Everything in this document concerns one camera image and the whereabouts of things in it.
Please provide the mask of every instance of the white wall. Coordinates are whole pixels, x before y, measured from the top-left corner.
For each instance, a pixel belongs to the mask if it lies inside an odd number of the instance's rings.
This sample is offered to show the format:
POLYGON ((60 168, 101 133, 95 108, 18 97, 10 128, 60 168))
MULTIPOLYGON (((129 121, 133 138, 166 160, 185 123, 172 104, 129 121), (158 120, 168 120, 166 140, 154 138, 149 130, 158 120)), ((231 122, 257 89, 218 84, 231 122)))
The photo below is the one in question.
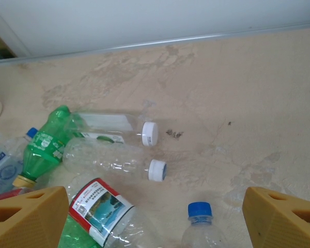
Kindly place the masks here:
POLYGON ((44 56, 310 25, 310 0, 0 0, 0 36, 44 56))

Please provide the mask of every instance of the bottle neck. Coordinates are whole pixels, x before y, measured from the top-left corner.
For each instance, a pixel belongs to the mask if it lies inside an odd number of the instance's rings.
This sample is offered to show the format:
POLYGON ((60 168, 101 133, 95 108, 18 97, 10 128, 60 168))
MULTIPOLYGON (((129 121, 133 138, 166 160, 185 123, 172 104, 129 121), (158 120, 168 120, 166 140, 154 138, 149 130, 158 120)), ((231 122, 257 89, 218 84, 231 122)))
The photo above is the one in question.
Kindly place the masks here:
POLYGON ((191 221, 191 224, 212 224, 212 216, 209 215, 198 215, 198 216, 193 216, 193 217, 189 217, 189 220, 191 221))

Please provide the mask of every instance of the bottle cap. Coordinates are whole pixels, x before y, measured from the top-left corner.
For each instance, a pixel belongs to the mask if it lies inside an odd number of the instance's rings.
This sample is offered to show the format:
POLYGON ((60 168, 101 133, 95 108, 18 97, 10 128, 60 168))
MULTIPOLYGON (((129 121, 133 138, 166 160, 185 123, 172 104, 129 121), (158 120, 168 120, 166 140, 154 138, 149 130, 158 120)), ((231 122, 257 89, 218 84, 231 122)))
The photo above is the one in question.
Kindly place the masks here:
POLYGON ((145 122, 143 126, 142 139, 144 146, 154 146, 159 137, 159 128, 155 122, 145 122))
POLYGON ((29 131, 26 133, 26 135, 29 136, 30 138, 33 138, 37 132, 38 132, 38 129, 30 128, 29 131))
POLYGON ((188 205, 188 216, 208 215, 212 216, 211 206, 209 203, 197 201, 188 205))
POLYGON ((166 176, 166 163, 153 159, 149 165, 148 179, 156 182, 163 182, 166 176))
POLYGON ((17 188, 21 187, 27 187, 29 189, 32 189, 35 186, 36 182, 27 179, 26 177, 23 177, 21 175, 18 175, 12 185, 14 185, 17 188))

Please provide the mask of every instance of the blue bottle cap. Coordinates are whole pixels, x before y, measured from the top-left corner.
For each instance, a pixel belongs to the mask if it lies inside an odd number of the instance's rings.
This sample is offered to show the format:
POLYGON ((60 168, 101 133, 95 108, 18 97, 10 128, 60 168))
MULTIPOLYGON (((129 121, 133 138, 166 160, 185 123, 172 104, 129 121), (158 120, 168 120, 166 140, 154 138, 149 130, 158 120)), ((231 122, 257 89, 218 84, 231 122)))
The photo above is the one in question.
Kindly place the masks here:
POLYGON ((194 217, 198 215, 212 216, 211 206, 209 203, 197 201, 188 205, 188 216, 194 217))
POLYGON ((38 132, 38 129, 30 128, 30 130, 26 133, 26 135, 29 136, 30 138, 33 138, 37 132, 38 132))

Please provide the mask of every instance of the floor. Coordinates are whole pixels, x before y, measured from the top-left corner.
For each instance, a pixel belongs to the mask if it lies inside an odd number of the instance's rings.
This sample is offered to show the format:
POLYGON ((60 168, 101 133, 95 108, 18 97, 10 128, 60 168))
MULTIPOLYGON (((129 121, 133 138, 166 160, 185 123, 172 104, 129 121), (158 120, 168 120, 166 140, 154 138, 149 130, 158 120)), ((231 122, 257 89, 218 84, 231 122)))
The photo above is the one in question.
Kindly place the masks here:
MULTIPOLYGON (((166 247, 179 247, 196 200, 211 203, 236 248, 252 247, 246 187, 310 200, 310 29, 0 67, 0 100, 8 137, 41 127, 60 104, 156 121, 152 153, 167 161, 166 181, 110 185, 147 213, 166 247)), ((49 185, 71 176, 61 166, 49 185)))

